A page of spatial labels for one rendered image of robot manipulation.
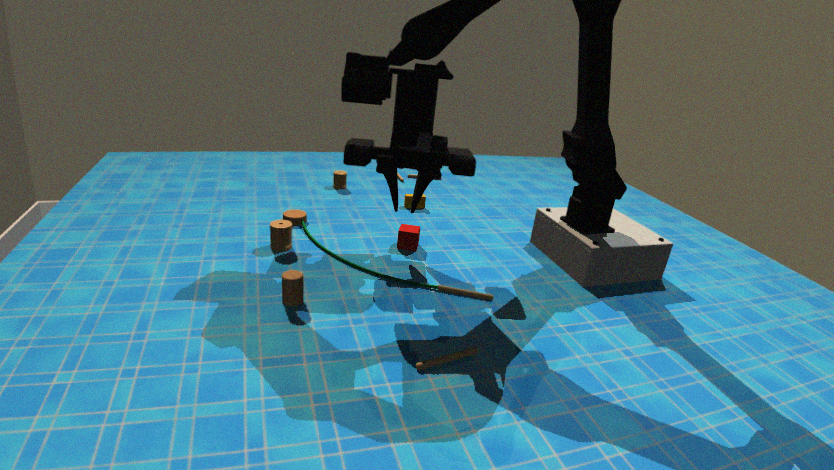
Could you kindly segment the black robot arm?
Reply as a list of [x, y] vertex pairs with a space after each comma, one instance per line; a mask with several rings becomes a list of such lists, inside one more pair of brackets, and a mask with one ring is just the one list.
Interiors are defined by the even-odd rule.
[[[341, 100], [382, 105], [390, 99], [392, 73], [397, 74], [395, 107], [434, 111], [439, 79], [453, 79], [444, 61], [392, 69], [413, 59], [436, 57], [462, 29], [501, 0], [451, 0], [408, 21], [401, 41], [389, 56], [346, 54]], [[615, 199], [627, 186], [615, 170], [615, 143], [609, 127], [613, 19], [621, 0], [573, 0], [579, 18], [577, 117], [572, 131], [563, 131], [561, 156], [572, 170], [574, 186], [566, 215], [560, 219], [583, 234], [612, 233], [610, 217]], [[402, 121], [400, 121], [402, 119]], [[433, 122], [408, 125], [399, 117], [390, 142], [397, 168], [427, 171], [430, 162], [443, 163], [448, 138], [433, 136]], [[431, 126], [429, 124], [431, 123]]]

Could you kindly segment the red wooden block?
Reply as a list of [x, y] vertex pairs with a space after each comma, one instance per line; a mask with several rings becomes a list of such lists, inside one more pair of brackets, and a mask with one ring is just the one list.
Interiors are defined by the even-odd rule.
[[401, 224], [398, 231], [397, 249], [417, 251], [420, 226]]

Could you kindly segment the yellow-brown block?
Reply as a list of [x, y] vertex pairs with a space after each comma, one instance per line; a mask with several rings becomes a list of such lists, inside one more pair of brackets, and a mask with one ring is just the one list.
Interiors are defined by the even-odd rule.
[[[413, 194], [405, 194], [404, 206], [405, 208], [411, 208]], [[416, 208], [425, 208], [426, 196], [422, 195], [418, 205]]]

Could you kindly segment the green string with thin wooden stick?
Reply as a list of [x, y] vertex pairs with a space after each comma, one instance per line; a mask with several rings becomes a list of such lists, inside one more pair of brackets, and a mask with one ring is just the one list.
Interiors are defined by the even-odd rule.
[[326, 251], [327, 253], [329, 253], [330, 255], [332, 255], [332, 257], [334, 257], [334, 258], [336, 258], [336, 259], [338, 259], [338, 260], [340, 260], [340, 261], [342, 261], [342, 262], [344, 262], [344, 263], [346, 263], [346, 264], [348, 264], [348, 265], [350, 265], [350, 266], [352, 266], [352, 267], [355, 267], [355, 268], [357, 268], [357, 269], [359, 269], [359, 270], [365, 271], [365, 272], [367, 272], [367, 273], [370, 273], [370, 274], [373, 274], [373, 275], [376, 275], [376, 276], [379, 276], [379, 277], [382, 277], [382, 278], [386, 278], [386, 279], [389, 279], [389, 280], [393, 280], [393, 281], [397, 281], [397, 282], [401, 282], [401, 283], [405, 283], [405, 284], [410, 284], [410, 285], [415, 285], [415, 286], [420, 286], [420, 287], [433, 288], [433, 289], [437, 289], [437, 290], [439, 290], [439, 291], [450, 292], [450, 293], [455, 293], [455, 294], [460, 294], [460, 295], [466, 295], [466, 296], [471, 296], [471, 297], [476, 297], [476, 298], [487, 299], [487, 300], [492, 300], [492, 299], [493, 299], [493, 296], [492, 296], [492, 295], [490, 295], [490, 294], [485, 294], [485, 293], [480, 293], [480, 292], [474, 292], [474, 291], [469, 291], [469, 290], [464, 290], [464, 289], [458, 289], [458, 288], [453, 288], [453, 287], [448, 287], [448, 286], [442, 286], [442, 285], [438, 285], [438, 286], [436, 286], [436, 285], [430, 285], [430, 284], [423, 284], [423, 283], [418, 283], [418, 282], [407, 281], [407, 280], [403, 280], [403, 279], [399, 279], [399, 278], [391, 277], [391, 276], [388, 276], [388, 275], [384, 275], [384, 274], [381, 274], [381, 273], [378, 273], [378, 272], [375, 272], [375, 271], [372, 271], [372, 270], [369, 270], [369, 269], [363, 268], [363, 267], [361, 267], [361, 266], [358, 266], [358, 265], [356, 265], [356, 264], [354, 264], [354, 263], [351, 263], [351, 262], [349, 262], [349, 261], [347, 261], [347, 260], [345, 260], [345, 259], [343, 259], [343, 258], [341, 258], [341, 257], [339, 257], [339, 256], [337, 256], [337, 255], [335, 255], [335, 254], [334, 254], [334, 253], [332, 253], [330, 250], [328, 250], [327, 248], [325, 248], [325, 247], [324, 247], [323, 245], [321, 245], [318, 241], [316, 241], [316, 240], [312, 237], [312, 235], [308, 232], [308, 230], [307, 230], [307, 228], [306, 228], [306, 226], [305, 226], [305, 223], [304, 223], [304, 220], [303, 220], [303, 219], [301, 220], [301, 223], [302, 223], [302, 226], [303, 226], [303, 228], [304, 228], [304, 230], [305, 230], [306, 234], [308, 235], [308, 237], [309, 237], [309, 238], [310, 238], [310, 239], [311, 239], [311, 240], [312, 240], [312, 241], [313, 241], [316, 245], [318, 245], [321, 249], [323, 249], [324, 251]]

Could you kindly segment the round wooden button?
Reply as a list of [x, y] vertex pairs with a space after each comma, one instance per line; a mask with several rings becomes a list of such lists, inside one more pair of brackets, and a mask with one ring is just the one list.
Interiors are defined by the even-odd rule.
[[307, 221], [307, 213], [303, 210], [290, 209], [283, 213], [283, 220], [291, 221], [292, 225], [301, 225], [302, 219], [304, 220], [304, 223]]

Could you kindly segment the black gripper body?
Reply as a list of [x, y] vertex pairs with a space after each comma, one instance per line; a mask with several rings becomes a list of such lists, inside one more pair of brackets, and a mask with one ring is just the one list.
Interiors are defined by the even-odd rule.
[[[433, 122], [434, 126], [434, 111], [415, 111], [403, 110], [394, 107], [393, 128], [397, 125], [399, 117], [407, 117], [408, 125], [415, 127], [422, 127], [423, 121]], [[393, 150], [390, 148], [373, 147], [374, 140], [351, 138], [344, 151], [344, 164], [366, 166], [371, 159], [376, 159], [377, 168], [394, 170]], [[453, 175], [475, 176], [476, 159], [469, 149], [449, 148], [447, 147], [445, 160], [443, 163], [430, 162], [427, 171], [440, 173], [442, 166], [448, 166]]]

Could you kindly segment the small brown wooden cylinder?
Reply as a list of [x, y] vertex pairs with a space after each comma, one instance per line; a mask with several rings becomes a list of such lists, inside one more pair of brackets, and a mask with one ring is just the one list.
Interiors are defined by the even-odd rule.
[[345, 170], [335, 171], [333, 187], [336, 189], [346, 188], [346, 175], [347, 172]]

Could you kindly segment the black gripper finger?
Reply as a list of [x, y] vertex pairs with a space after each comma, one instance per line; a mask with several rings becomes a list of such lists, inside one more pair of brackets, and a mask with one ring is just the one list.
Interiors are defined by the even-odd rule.
[[376, 166], [376, 172], [382, 173], [384, 175], [384, 177], [386, 178], [386, 181], [387, 181], [389, 189], [390, 189], [394, 210], [395, 210], [395, 212], [397, 212], [398, 211], [397, 167], [394, 166], [394, 170], [390, 170], [390, 169], [379, 169]]
[[441, 171], [440, 171], [440, 173], [418, 171], [416, 184], [415, 184], [415, 189], [414, 189], [413, 198], [412, 198], [411, 213], [415, 212], [415, 209], [416, 209], [416, 207], [417, 207], [425, 189], [429, 185], [429, 183], [434, 178], [441, 178], [441, 176], [442, 176]]

